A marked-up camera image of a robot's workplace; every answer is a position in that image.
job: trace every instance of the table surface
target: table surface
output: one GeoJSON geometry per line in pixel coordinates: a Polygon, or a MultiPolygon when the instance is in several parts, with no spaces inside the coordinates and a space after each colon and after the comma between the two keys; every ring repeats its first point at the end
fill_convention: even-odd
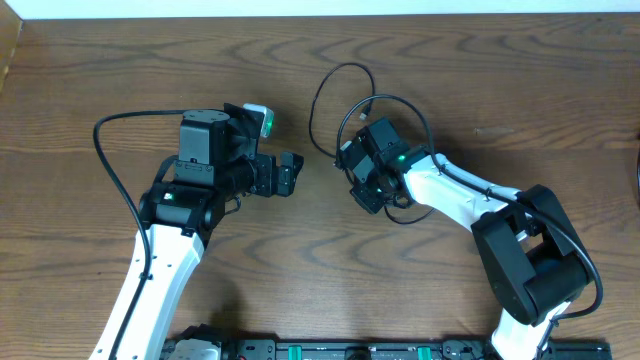
{"type": "MultiPolygon", "coordinates": [[[[208,323],[282,338],[489,335],[500,306],[472,236],[438,213],[412,226],[367,215],[311,146],[313,94],[346,61],[415,103],[459,166],[555,191],[605,300],[554,336],[605,339],[616,359],[636,358],[640,15],[593,14],[27,22],[0,95],[0,357],[86,358],[107,322],[136,227],[95,155],[98,118],[223,102],[272,108],[261,150],[305,165],[293,196],[247,198],[218,226],[170,334],[208,323]]],[[[329,80],[314,121],[321,145],[369,91],[357,69],[329,80]]],[[[381,101],[372,118],[382,115],[425,141],[401,106],[381,101]]],[[[134,199],[176,153],[179,123],[103,130],[134,199]]],[[[593,296],[590,286],[572,309],[593,296]]]]}

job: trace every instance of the wooden table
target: wooden table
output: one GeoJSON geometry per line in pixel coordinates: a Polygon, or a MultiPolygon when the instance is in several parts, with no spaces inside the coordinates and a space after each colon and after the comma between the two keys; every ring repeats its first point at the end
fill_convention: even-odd
{"type": "MultiPolygon", "coordinates": [[[[471,235],[442,214],[404,227],[367,215],[311,146],[312,96],[344,61],[417,104],[461,167],[556,192],[606,294],[554,336],[606,339],[616,359],[637,358],[639,15],[27,22],[0,95],[0,357],[87,358],[118,295],[136,228],[95,155],[98,118],[223,102],[274,109],[261,150],[298,152],[305,166],[292,197],[248,198],[223,220],[171,334],[209,323],[283,338],[489,335],[500,306],[471,235]]],[[[315,119],[323,146],[368,86],[357,70],[328,82],[315,119]]],[[[381,101],[372,117],[383,114],[425,141],[401,106],[381,101]]],[[[134,199],[177,151],[179,123],[105,127],[134,199]]]]}

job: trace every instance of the wooden panel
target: wooden panel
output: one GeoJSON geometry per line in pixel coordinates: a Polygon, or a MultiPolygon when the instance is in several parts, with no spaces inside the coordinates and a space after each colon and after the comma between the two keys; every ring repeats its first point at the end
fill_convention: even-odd
{"type": "Polygon", "coordinates": [[[9,63],[13,57],[21,27],[22,20],[4,0],[0,0],[0,92],[4,78],[9,72],[9,63]]]}
{"type": "MultiPolygon", "coordinates": [[[[554,336],[604,338],[616,359],[637,358],[639,35],[639,15],[29,22],[0,98],[0,357],[86,358],[122,285],[135,226],[94,154],[95,121],[225,101],[273,108],[262,151],[299,152],[305,167],[292,197],[251,197],[223,220],[172,333],[210,323],[281,337],[489,335],[500,308],[471,235],[441,214],[406,227],[367,215],[308,140],[326,71],[361,61],[381,92],[428,115],[457,164],[556,192],[606,294],[554,336]]],[[[369,88],[345,70],[324,91],[315,130],[330,147],[369,88]]],[[[424,141],[402,107],[379,102],[372,116],[383,114],[424,141]]],[[[179,120],[104,129],[133,198],[176,151],[179,120]]]]}

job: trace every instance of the black and white robotic arm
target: black and white robotic arm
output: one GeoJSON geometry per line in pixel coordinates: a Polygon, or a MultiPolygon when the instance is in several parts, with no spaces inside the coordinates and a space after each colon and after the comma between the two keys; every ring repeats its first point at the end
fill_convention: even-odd
{"type": "MultiPolygon", "coordinates": [[[[410,148],[382,118],[342,145],[336,166],[353,174],[350,193],[371,214],[405,199],[433,207],[471,231],[491,289],[504,307],[491,344],[504,360],[533,359],[539,347],[546,347],[552,318],[592,279],[572,245],[553,229],[476,189],[553,214],[578,239],[575,230],[549,189],[536,185],[523,192],[499,186],[442,154],[433,155],[423,146],[410,148]],[[542,244],[525,253],[519,242],[538,234],[542,244]]],[[[584,250],[579,240],[578,246],[584,250]]]]}
{"type": "MultiPolygon", "coordinates": [[[[213,229],[239,209],[239,196],[293,193],[303,158],[285,152],[277,166],[274,156],[257,152],[260,137],[271,131],[271,110],[225,104],[224,111],[189,110],[182,116],[179,154],[165,160],[141,199],[139,217],[150,259],[138,232],[124,285],[92,360],[159,359],[182,291],[213,229]],[[163,181],[172,165],[174,179],[163,181]],[[236,208],[226,211],[226,202],[233,200],[236,208]],[[149,275],[136,296],[147,261],[149,275]]],[[[215,347],[199,350],[199,359],[217,360],[218,355],[215,347]]],[[[179,352],[172,356],[177,359],[179,352]]]]}

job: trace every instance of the white wall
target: white wall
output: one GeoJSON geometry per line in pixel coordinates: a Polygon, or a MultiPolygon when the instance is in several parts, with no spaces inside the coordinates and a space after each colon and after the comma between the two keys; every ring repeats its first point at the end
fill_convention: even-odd
{"type": "Polygon", "coordinates": [[[23,19],[640,11],[640,0],[6,1],[23,19]]]}

